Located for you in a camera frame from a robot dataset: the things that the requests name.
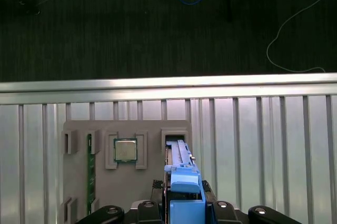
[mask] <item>screw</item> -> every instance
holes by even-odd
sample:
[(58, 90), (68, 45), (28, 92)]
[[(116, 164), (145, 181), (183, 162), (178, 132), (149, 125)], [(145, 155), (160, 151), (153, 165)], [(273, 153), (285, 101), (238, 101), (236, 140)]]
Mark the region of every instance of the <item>screw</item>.
[(265, 210), (263, 208), (256, 208), (255, 211), (258, 212), (261, 215), (265, 214)]
[(217, 205), (219, 206), (219, 207), (227, 207), (227, 204), (225, 203), (225, 202), (218, 202), (217, 203)]
[(117, 212), (118, 212), (118, 210), (115, 207), (109, 208), (109, 210), (107, 211), (107, 213), (110, 214), (110, 215), (114, 215)]
[(153, 207), (153, 203), (151, 201), (147, 201), (144, 203), (145, 207)]

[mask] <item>green circuit board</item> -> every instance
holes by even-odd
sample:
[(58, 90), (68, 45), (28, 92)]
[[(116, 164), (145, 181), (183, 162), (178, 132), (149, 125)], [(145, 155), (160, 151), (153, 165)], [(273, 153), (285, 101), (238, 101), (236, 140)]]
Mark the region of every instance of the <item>green circuit board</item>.
[(88, 146), (88, 163), (87, 163), (87, 170), (88, 170), (88, 178), (87, 178), (87, 214), (90, 215), (91, 211), (91, 204), (95, 200), (95, 155), (91, 154), (92, 149), (92, 136), (91, 134), (87, 135), (87, 146)]

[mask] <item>dark carpet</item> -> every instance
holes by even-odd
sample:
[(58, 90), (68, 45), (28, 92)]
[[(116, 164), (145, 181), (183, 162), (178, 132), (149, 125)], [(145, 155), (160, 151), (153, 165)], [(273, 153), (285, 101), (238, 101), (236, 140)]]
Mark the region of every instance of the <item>dark carpet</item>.
[[(232, 0), (228, 22), (225, 0), (50, 0), (36, 16), (1, 0), (0, 81), (285, 73), (266, 47), (314, 1)], [(337, 0), (288, 23), (270, 55), (290, 69), (336, 71)]]

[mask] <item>processor chip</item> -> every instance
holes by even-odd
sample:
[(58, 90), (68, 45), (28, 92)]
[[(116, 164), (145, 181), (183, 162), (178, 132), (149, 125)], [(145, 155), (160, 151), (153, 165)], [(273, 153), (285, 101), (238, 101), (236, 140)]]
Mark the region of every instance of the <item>processor chip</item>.
[(137, 161), (137, 138), (114, 139), (116, 162)]

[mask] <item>vertical metal slat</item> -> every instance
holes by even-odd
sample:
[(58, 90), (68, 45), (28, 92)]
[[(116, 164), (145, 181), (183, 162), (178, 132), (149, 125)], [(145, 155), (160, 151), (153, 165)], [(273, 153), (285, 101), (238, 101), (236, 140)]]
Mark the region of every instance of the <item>vertical metal slat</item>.
[(304, 121), (304, 147), (305, 147), (305, 173), (306, 173), (306, 198), (308, 201), (308, 224), (314, 223), (313, 195), (312, 195), (312, 165), (308, 97), (303, 97), (303, 121)]
[(138, 119), (138, 106), (136, 101), (129, 101), (128, 103), (128, 119), (129, 120)]
[(242, 210), (260, 204), (256, 98), (239, 99)]
[(57, 155), (58, 155), (58, 182), (56, 183), (57, 186), (57, 207), (59, 207), (63, 203), (63, 144), (61, 139), (62, 131), (63, 131), (63, 124), (66, 121), (66, 104), (57, 104), (56, 105), (56, 123), (57, 123)]
[(299, 222), (307, 223), (308, 199), (306, 195), (303, 98), (285, 98), (285, 113), (290, 216)]
[(143, 102), (137, 101), (137, 120), (143, 119)]
[(128, 107), (127, 101), (118, 102), (118, 120), (127, 120), (128, 119)]
[(59, 138), (57, 128), (57, 105), (46, 106), (46, 142), (47, 142), (47, 182), (48, 182), (48, 220), (47, 223), (56, 223), (58, 209), (58, 185), (63, 183), (58, 176)]
[(217, 198), (236, 202), (233, 99), (215, 99)]
[(19, 224), (18, 105), (0, 106), (0, 223)]
[(49, 154), (48, 154), (48, 130), (47, 130), (47, 105), (42, 105), (42, 156), (43, 156), (43, 204), (44, 224), (49, 223)]
[(289, 197), (289, 161), (288, 161), (288, 134), (286, 129), (286, 105), (285, 97), (280, 97), (280, 115), (281, 115), (281, 152), (282, 152), (282, 176), (283, 176), (283, 200), (284, 214), (290, 215), (290, 197)]
[(328, 123), (332, 223), (337, 223), (337, 96), (328, 96), (326, 102), (331, 118)]
[(331, 223), (329, 147), (325, 96), (309, 97), (314, 223)]
[(200, 101), (198, 99), (191, 99), (191, 124), (192, 124), (192, 145), (193, 156), (196, 158), (196, 163), (201, 174), (203, 174), (202, 163), (202, 146), (201, 146), (201, 119), (200, 119)]
[(167, 120), (167, 103), (166, 100), (161, 100), (161, 116), (162, 116), (162, 120)]
[(216, 186), (216, 156), (214, 139), (214, 101), (201, 100), (201, 156), (203, 167), (203, 179), (206, 179), (213, 191)]
[(256, 99), (256, 122), (257, 122), (257, 146), (259, 148), (259, 179), (260, 179), (260, 204), (266, 203), (265, 192), (265, 151), (264, 151), (264, 135), (263, 135), (263, 110), (262, 98)]
[(24, 143), (24, 107), (19, 105), (18, 107), (18, 118), (19, 118), (19, 215), (20, 224), (26, 223), (26, 201), (25, 201), (25, 143)]
[(24, 106), (25, 223), (44, 223), (42, 105)]
[(264, 192), (265, 204), (275, 209), (275, 179), (274, 179), (274, 136), (273, 136), (273, 116), (272, 99), (262, 98), (262, 127), (263, 127), (263, 152), (264, 152)]
[(233, 123), (234, 123), (236, 204), (239, 207), (239, 209), (242, 209), (240, 119), (239, 119), (239, 100), (237, 98), (233, 99)]

